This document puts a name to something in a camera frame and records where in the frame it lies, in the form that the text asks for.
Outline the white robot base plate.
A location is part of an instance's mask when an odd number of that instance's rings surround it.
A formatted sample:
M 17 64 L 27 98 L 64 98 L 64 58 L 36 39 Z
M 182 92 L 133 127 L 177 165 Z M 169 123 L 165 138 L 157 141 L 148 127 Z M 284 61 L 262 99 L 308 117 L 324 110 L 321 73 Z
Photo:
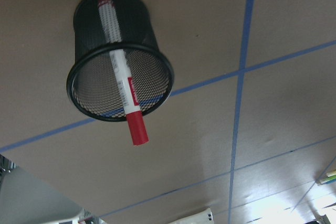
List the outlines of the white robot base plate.
M 174 224 L 214 224 L 213 214 L 210 208 L 205 209 L 197 214 L 178 219 Z

